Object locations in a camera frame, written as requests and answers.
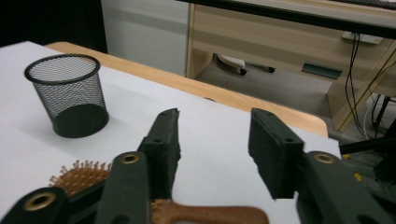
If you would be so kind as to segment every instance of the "electrical wire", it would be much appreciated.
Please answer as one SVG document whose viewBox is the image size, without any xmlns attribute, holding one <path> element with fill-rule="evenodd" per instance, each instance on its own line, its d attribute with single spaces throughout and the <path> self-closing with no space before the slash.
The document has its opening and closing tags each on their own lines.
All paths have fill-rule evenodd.
<svg viewBox="0 0 396 224">
<path fill-rule="evenodd" d="M 392 63 L 391 65 L 389 65 L 388 67 L 386 67 L 385 69 L 383 69 L 382 72 L 378 73 L 378 74 L 373 78 L 373 80 L 369 83 L 369 86 L 367 87 L 366 91 L 372 92 L 372 91 L 371 91 L 371 86 L 373 85 L 373 83 L 374 83 L 377 79 L 379 79 L 380 77 L 382 77 L 386 72 L 388 72 L 388 70 L 389 70 L 394 64 L 396 64 L 396 61 L 393 62 L 393 63 Z"/>
<path fill-rule="evenodd" d="M 350 62 L 349 62 L 349 71 L 348 71 L 348 74 L 346 76 L 345 92 L 346 92 L 346 100 L 347 100 L 347 103 L 348 103 L 349 108 L 351 110 L 351 113 L 352 113 L 353 119 L 355 121 L 356 127 L 357 127 L 358 131 L 362 135 L 366 136 L 366 134 L 364 133 L 363 128 L 361 127 L 361 123 L 359 121 L 359 116 L 358 116 L 358 111 L 356 109 L 357 103 L 356 103 L 355 90 L 354 90 L 354 86 L 353 86 L 353 76 L 352 76 L 352 68 L 353 68 L 353 64 L 354 64 L 355 59 L 356 59 L 356 55 L 358 54 L 358 49 L 359 49 L 360 42 L 361 42 L 361 35 L 360 34 L 354 34 L 352 52 L 351 52 L 351 55 L 350 55 Z M 350 88 L 351 88 L 351 92 L 352 92 L 353 106 L 352 106 L 352 103 L 349 100 L 349 93 L 348 93 L 348 90 L 347 90 L 348 83 L 350 83 Z"/>
<path fill-rule="evenodd" d="M 367 114 L 369 113 L 369 111 L 370 111 L 370 108 L 367 109 L 366 113 L 364 114 L 364 119 L 363 119 L 363 132 L 364 132 L 364 137 L 366 137 L 366 140 L 370 140 L 370 137 L 366 131 L 366 118 L 367 118 Z"/>
<path fill-rule="evenodd" d="M 376 106 L 378 105 L 378 101 L 379 101 L 380 98 L 381 98 L 381 94 L 378 94 L 378 95 L 376 96 L 376 99 L 375 99 L 375 106 L 374 106 L 373 112 L 372 112 L 372 124 L 373 124 L 373 127 L 375 128 L 374 138 L 377 138 L 377 136 L 378 136 L 378 129 L 379 129 L 379 125 L 380 125 L 380 123 L 381 123 L 381 121 L 379 121 L 378 123 L 376 123 L 376 120 L 374 120 L 375 108 L 376 108 Z"/>
<path fill-rule="evenodd" d="M 381 94 L 378 94 L 378 95 L 375 97 L 375 100 L 374 100 L 373 106 L 372 106 L 372 118 L 371 118 L 371 120 L 372 120 L 372 125 L 373 125 L 373 127 L 375 127 L 374 112 L 375 112 L 376 106 L 378 105 L 378 101 L 379 101 L 379 98 L 380 98 L 380 97 L 381 97 Z"/>
</svg>

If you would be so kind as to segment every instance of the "wooden table edge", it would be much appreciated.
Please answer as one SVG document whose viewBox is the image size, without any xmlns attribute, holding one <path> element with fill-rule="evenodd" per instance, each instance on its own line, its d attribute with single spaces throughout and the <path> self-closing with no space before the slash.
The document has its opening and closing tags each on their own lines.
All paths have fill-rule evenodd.
<svg viewBox="0 0 396 224">
<path fill-rule="evenodd" d="M 322 119 L 283 105 L 276 105 L 238 92 L 228 91 L 223 88 L 181 77 L 140 63 L 127 61 L 68 42 L 55 42 L 45 47 L 63 53 L 82 53 L 91 55 L 104 66 L 161 83 L 165 86 L 185 91 L 196 96 L 209 98 L 223 105 L 228 105 L 247 112 L 250 112 L 252 107 L 268 110 L 291 126 L 328 137 L 327 125 Z"/>
</svg>

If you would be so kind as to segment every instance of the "hairbrush bristles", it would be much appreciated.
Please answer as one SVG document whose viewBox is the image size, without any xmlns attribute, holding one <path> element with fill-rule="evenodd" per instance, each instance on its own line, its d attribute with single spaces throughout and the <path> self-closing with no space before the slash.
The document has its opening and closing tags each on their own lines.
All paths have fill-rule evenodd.
<svg viewBox="0 0 396 224">
<path fill-rule="evenodd" d="M 71 169 L 62 166 L 61 175 L 53 175 L 49 180 L 51 182 L 49 185 L 64 189 L 70 197 L 107 179 L 110 167 L 111 164 L 106 165 L 105 162 L 76 161 Z"/>
</svg>

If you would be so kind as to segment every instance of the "black mesh pencil cup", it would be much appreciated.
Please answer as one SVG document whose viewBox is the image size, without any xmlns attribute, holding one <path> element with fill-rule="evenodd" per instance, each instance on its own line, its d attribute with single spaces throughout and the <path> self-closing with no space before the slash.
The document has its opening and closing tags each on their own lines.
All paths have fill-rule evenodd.
<svg viewBox="0 0 396 224">
<path fill-rule="evenodd" d="M 79 138 L 99 132 L 108 113 L 98 71 L 88 55 L 62 54 L 31 63 L 25 70 L 52 121 L 63 137 Z"/>
</svg>

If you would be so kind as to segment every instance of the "black cable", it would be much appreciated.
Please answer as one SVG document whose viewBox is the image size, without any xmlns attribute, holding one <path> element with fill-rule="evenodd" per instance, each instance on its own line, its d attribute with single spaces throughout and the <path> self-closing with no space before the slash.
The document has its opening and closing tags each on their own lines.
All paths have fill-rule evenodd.
<svg viewBox="0 0 396 224">
<path fill-rule="evenodd" d="M 345 92 L 346 92 L 346 100 L 347 103 L 349 105 L 349 108 L 351 110 L 352 113 L 352 117 L 355 121 L 356 127 L 358 129 L 358 131 L 365 136 L 364 134 L 364 130 L 361 127 L 361 123 L 359 122 L 359 117 L 358 117 L 358 111 L 356 109 L 357 104 L 356 104 L 356 97 L 355 97 L 355 90 L 353 88 L 353 78 L 352 78 L 352 68 L 353 68 L 353 64 L 355 62 L 356 59 L 356 55 L 358 54 L 358 49 L 359 49 L 359 43 L 361 42 L 361 35 L 360 34 L 354 34 L 353 37 L 353 45 L 352 45 L 352 53 L 350 56 L 350 63 L 349 63 L 349 71 L 348 71 L 348 75 L 346 76 L 346 85 L 345 85 Z M 352 106 L 352 103 L 349 100 L 349 93 L 347 91 L 347 86 L 348 86 L 348 82 L 350 81 L 350 86 L 352 89 L 352 98 L 353 98 L 353 103 L 354 105 Z"/>
<path fill-rule="evenodd" d="M 378 74 L 373 78 L 373 80 L 369 83 L 369 86 L 367 87 L 367 89 L 366 89 L 365 92 L 371 91 L 371 86 L 373 85 L 373 83 L 374 83 L 377 79 L 379 79 L 381 76 L 383 76 L 386 72 L 388 72 L 388 70 L 389 70 L 394 64 L 396 64 L 396 61 L 393 62 L 390 66 L 386 67 L 384 70 L 382 70 L 381 73 L 378 73 Z"/>
<path fill-rule="evenodd" d="M 379 101 L 379 98 L 380 98 L 380 97 L 381 97 L 381 94 L 378 94 L 378 95 L 375 97 L 375 100 L 374 100 L 374 102 L 373 102 L 373 107 L 372 107 L 372 125 L 373 125 L 374 128 L 375 128 L 374 112 L 375 112 L 376 106 L 378 105 L 378 101 Z"/>
<path fill-rule="evenodd" d="M 375 128 L 374 138 L 376 138 L 378 136 L 379 124 L 381 123 L 381 120 L 379 122 L 376 122 L 377 119 L 375 120 L 375 126 L 374 126 L 374 128 Z"/>
<path fill-rule="evenodd" d="M 382 106 L 381 106 L 381 110 L 379 111 L 379 113 L 378 113 L 378 115 L 377 115 L 377 117 L 375 119 L 375 125 L 376 125 L 375 126 L 375 138 L 378 135 L 380 124 L 381 124 L 381 120 L 382 120 L 382 118 L 384 116 L 385 110 L 386 110 L 389 102 L 390 102 L 390 96 L 384 96 L 384 100 L 383 100 L 383 103 L 382 103 Z"/>
</svg>

